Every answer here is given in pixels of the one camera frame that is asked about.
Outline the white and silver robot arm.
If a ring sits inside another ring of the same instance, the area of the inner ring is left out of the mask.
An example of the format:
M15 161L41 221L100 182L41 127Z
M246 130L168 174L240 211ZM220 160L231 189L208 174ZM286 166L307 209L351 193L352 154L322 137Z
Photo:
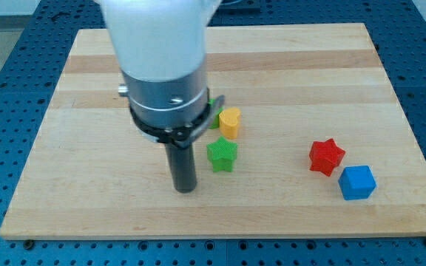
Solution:
M193 143L225 98L212 100L206 28L220 0L100 0L138 129L166 148L173 186L197 186Z

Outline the green block behind arm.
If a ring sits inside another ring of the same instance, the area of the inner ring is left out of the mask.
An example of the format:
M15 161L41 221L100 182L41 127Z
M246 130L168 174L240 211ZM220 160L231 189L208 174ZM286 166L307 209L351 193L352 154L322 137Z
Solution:
M220 126L220 119L219 119L219 116L220 116L220 113L223 111L223 107L221 106L216 112L215 112L215 115L214 115L214 119L213 119L213 121L212 121L212 123L211 123L211 125L210 125L210 129L217 129L219 126Z

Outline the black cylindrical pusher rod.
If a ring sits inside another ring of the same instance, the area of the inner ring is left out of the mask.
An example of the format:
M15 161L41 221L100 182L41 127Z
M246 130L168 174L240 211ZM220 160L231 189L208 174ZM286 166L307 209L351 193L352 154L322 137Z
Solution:
M166 144L165 148L175 190L183 194L192 192L197 186L192 146L178 148L172 144Z

